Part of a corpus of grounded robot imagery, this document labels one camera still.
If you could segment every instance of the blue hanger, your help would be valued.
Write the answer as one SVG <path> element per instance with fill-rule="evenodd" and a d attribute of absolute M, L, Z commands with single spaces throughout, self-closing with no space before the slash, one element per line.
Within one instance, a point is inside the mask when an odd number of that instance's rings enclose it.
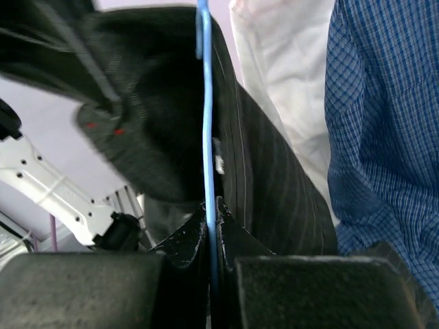
<path fill-rule="evenodd" d="M 213 152 L 212 152 L 212 116 L 213 116 L 213 83 L 212 83 L 212 22 L 208 0 L 198 0 L 196 16 L 196 55 L 203 59 L 204 72 L 204 112 L 203 112 L 203 169 L 204 192 L 206 199 L 206 222 L 209 231 L 211 252 L 211 295 L 217 300 L 219 296 L 218 253 L 215 189 L 213 185 Z"/>

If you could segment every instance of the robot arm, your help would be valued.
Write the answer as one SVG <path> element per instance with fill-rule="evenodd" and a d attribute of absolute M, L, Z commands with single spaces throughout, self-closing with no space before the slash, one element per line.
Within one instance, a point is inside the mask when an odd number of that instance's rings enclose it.
<path fill-rule="evenodd" d="M 58 218 L 81 244 L 97 249 L 136 249 L 141 232 L 138 221 L 95 203 L 38 153 L 13 125 L 16 121 L 5 115 L 8 105 L 0 105 L 0 180 Z"/>

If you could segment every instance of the purple cable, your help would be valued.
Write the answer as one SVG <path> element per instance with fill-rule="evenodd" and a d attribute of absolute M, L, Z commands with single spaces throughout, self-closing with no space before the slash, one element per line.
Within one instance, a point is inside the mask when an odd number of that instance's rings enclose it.
<path fill-rule="evenodd" d="M 50 215 L 50 234 L 52 239 L 52 249 L 58 252 L 58 240 L 56 238 L 56 219 L 55 216 Z"/>

